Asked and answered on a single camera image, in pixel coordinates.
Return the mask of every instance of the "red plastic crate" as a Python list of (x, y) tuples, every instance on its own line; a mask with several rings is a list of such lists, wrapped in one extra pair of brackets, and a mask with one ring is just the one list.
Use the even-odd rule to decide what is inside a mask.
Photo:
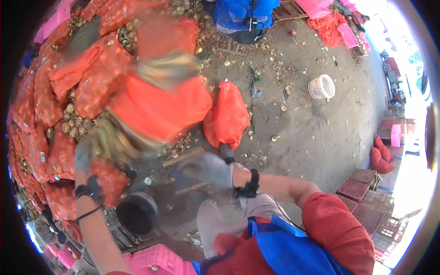
[(338, 194), (336, 194), (336, 195), (338, 196), (338, 198), (340, 198), (342, 200), (343, 203), (345, 203), (345, 205), (347, 206), (348, 210), (351, 213), (353, 213), (356, 210), (357, 206), (359, 205), (357, 202), (355, 202), (349, 198), (342, 197), (341, 195), (338, 195)]
[(379, 225), (382, 223), (384, 213), (374, 210), (368, 206), (359, 204), (354, 211), (353, 216), (360, 222), (363, 227), (365, 227), (365, 230), (370, 235), (370, 237), (373, 237)]
[(339, 187), (337, 193), (354, 200), (355, 202), (361, 203), (369, 188), (370, 186), (368, 184), (360, 183), (355, 180), (346, 180), (344, 184)]

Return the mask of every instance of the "pink plastic crate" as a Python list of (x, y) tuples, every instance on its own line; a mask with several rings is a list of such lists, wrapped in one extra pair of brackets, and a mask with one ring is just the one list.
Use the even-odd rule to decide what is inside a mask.
[[(155, 265), (158, 271), (149, 266)], [(183, 260), (165, 245), (158, 244), (133, 254), (131, 269), (136, 275), (182, 275)]]
[(52, 17), (43, 25), (43, 35), (44, 39), (48, 38), (49, 35), (61, 25), (61, 23), (70, 19), (70, 7), (59, 8)]
[(329, 14), (330, 10), (326, 7), (316, 7), (308, 10), (306, 13), (311, 19), (319, 19)]
[(54, 243), (48, 244), (48, 248), (54, 256), (58, 256), (59, 249), (58, 249), (58, 247), (56, 247), (56, 245)]
[(359, 46), (359, 42), (348, 24), (340, 25), (337, 27), (337, 30), (342, 34), (342, 37), (344, 38), (344, 45), (347, 49)]
[(393, 124), (391, 128), (391, 146), (400, 147), (402, 129), (400, 124)]
[(72, 254), (67, 250), (67, 247), (63, 247), (58, 254), (58, 260), (67, 268), (71, 269), (71, 267), (77, 261)]
[(353, 213), (356, 210), (357, 206), (359, 205), (357, 202), (352, 201), (349, 198), (342, 197), (341, 195), (338, 195), (338, 194), (336, 194), (336, 195), (338, 196), (338, 198), (340, 198), (342, 200), (343, 203), (345, 203), (345, 205), (347, 206), (348, 210), (351, 213)]
[(132, 262), (133, 254), (127, 252), (122, 254), (122, 256), (124, 257), (125, 262), (130, 266)]
[(361, 203), (369, 188), (370, 186), (368, 184), (360, 183), (355, 180), (346, 180), (344, 184), (339, 187), (337, 193), (357, 203)]
[(372, 238), (382, 222), (384, 213), (360, 204), (354, 211), (353, 216), (360, 222), (363, 227), (365, 227), (365, 230)]

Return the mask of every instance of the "orange mesh bag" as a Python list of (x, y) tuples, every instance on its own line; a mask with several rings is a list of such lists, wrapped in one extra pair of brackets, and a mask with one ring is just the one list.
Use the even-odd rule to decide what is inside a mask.
[(47, 183), (46, 199), (54, 219), (76, 220), (78, 218), (73, 184), (64, 184), (60, 187), (57, 183)]
[(81, 18), (91, 21), (95, 17), (96, 11), (108, 0), (91, 0), (81, 12)]
[(224, 143), (235, 149), (248, 125), (249, 114), (240, 91), (230, 81), (221, 82), (217, 104), (203, 120), (203, 132), (207, 140), (216, 148)]
[(49, 71), (51, 86), (58, 100), (63, 101), (67, 97), (68, 91), (78, 84), (83, 73), (98, 59), (102, 51), (103, 46), (95, 43), (75, 62)]
[(386, 174), (394, 169), (394, 166), (382, 158), (381, 151), (376, 147), (371, 149), (370, 163), (373, 170), (376, 170), (379, 174)]
[(47, 175), (50, 180), (75, 180), (75, 141), (61, 130), (62, 121), (55, 124), (55, 136), (50, 146)]
[(46, 130), (61, 120), (63, 109), (55, 99), (49, 73), (53, 62), (48, 60), (35, 74), (33, 102), (35, 103), (35, 126)]
[(144, 1), (144, 0), (118, 0), (112, 8), (103, 15), (99, 25), (99, 35), (104, 36), (115, 31), (147, 9), (168, 4), (168, 0)]
[(199, 27), (195, 20), (182, 18), (179, 22), (162, 17), (150, 17), (139, 25), (139, 57), (156, 59), (179, 50), (194, 54)]
[(32, 190), (28, 190), (26, 188), (26, 192), (28, 194), (29, 200), (32, 202), (32, 204), (35, 206), (35, 209), (37, 209), (37, 211), (39, 213), (43, 212), (44, 210), (44, 205), (41, 203), (40, 199), (38, 198), (37, 194), (34, 193)]
[(183, 128), (202, 121), (211, 106), (199, 77), (165, 92), (130, 72), (109, 109), (137, 133), (170, 143)]
[(36, 60), (32, 61), (25, 77), (18, 87), (17, 97), (12, 104), (12, 117), (21, 130), (29, 132), (35, 125), (33, 107), (33, 87), (36, 73)]
[(41, 127), (34, 129), (30, 135), (29, 143), (32, 145), (29, 148), (29, 165), (32, 168), (32, 173), (39, 182), (46, 182), (48, 181), (46, 169), (49, 146)]
[(132, 63), (131, 55), (119, 44), (116, 34), (110, 33), (98, 42), (102, 52), (84, 72), (75, 91), (77, 113), (82, 117), (94, 119), (103, 111), (117, 87), (117, 77)]
[(96, 15), (103, 17), (114, 5), (116, 5), (118, 0), (108, 0), (104, 5), (102, 5), (97, 11)]
[(27, 180), (27, 183), (25, 183), (25, 185), (27, 187), (29, 187), (31, 190), (35, 191), (35, 193), (37, 194), (37, 197), (40, 199), (40, 201), (43, 204), (46, 204), (46, 193), (43, 190), (43, 187), (41, 186), (41, 184), (39, 182), (37, 182), (35, 177), (28, 173), (27, 176), (25, 176), (25, 180)]
[(103, 158), (94, 158), (90, 170), (99, 179), (99, 184), (103, 189), (104, 205), (116, 207), (122, 189), (128, 182), (128, 177), (113, 163)]
[(309, 27), (317, 31), (323, 43), (329, 47), (339, 47), (344, 38), (339, 35), (337, 27), (347, 24), (347, 20), (340, 13), (330, 13), (319, 19), (307, 19)]

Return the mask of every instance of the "leg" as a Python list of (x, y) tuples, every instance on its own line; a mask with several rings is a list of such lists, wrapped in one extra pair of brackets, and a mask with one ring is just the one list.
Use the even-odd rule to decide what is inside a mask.
[(207, 199), (200, 205), (197, 214), (197, 227), (203, 243), (203, 252), (206, 258), (217, 256), (214, 249), (214, 240), (219, 233), (240, 235), (247, 226), (246, 220), (227, 223), (212, 199)]

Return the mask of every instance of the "gray glove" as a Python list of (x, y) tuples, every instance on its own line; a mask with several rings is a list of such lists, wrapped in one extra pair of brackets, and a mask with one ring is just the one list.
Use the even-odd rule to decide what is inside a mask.
[(81, 139), (75, 148), (75, 171), (83, 170), (90, 173), (90, 161), (92, 161), (93, 150), (90, 136)]
[(181, 161), (177, 169), (198, 182), (209, 182), (219, 188), (232, 188), (232, 165), (211, 153)]

